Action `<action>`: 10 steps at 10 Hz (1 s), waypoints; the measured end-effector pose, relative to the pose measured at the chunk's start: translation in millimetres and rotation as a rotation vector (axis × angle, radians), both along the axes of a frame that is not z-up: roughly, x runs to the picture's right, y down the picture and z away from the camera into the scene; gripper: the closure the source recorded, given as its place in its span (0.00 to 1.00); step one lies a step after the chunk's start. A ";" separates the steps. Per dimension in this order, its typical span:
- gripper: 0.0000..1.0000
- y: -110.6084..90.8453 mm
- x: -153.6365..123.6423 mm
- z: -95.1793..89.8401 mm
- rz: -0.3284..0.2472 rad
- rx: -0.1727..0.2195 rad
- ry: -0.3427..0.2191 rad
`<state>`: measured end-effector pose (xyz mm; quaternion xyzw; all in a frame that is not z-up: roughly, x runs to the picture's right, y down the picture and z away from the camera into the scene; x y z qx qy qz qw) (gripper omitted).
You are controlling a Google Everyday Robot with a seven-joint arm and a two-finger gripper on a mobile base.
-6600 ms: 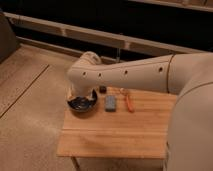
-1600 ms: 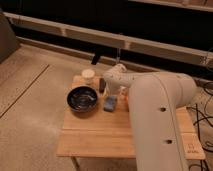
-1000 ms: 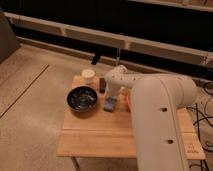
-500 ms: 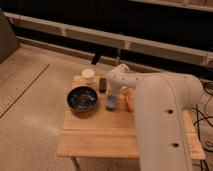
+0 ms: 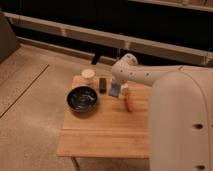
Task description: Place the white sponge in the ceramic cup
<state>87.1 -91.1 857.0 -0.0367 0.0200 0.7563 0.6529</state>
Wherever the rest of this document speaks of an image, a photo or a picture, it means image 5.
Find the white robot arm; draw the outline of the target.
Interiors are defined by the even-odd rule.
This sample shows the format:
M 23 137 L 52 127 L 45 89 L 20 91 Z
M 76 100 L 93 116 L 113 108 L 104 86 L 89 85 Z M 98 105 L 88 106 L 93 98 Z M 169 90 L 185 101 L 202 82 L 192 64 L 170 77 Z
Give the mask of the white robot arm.
M 213 171 L 213 68 L 140 66 L 126 54 L 111 72 L 151 87 L 150 171 Z

